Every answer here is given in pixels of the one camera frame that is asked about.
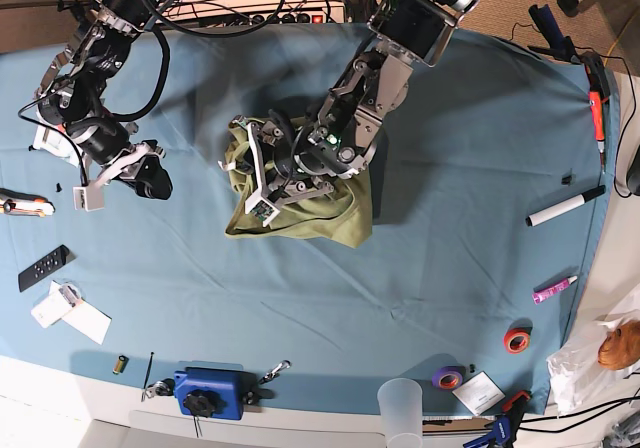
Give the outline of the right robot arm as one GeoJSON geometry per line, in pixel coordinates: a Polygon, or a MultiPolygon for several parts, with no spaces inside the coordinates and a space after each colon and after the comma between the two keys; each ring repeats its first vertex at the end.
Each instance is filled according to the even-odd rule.
{"type": "Polygon", "coordinates": [[[167,200],[173,185],[162,167],[164,150],[155,140],[134,143],[136,122],[158,103],[169,69],[170,48],[154,23],[177,0],[94,0],[82,14],[72,41],[50,64],[34,96],[35,124],[66,140],[75,154],[80,184],[74,205],[92,211],[104,206],[103,188],[118,181],[137,196],[167,200]],[[161,48],[161,65],[150,100],[129,114],[105,108],[101,95],[122,68],[132,44],[149,29],[161,48]]]}

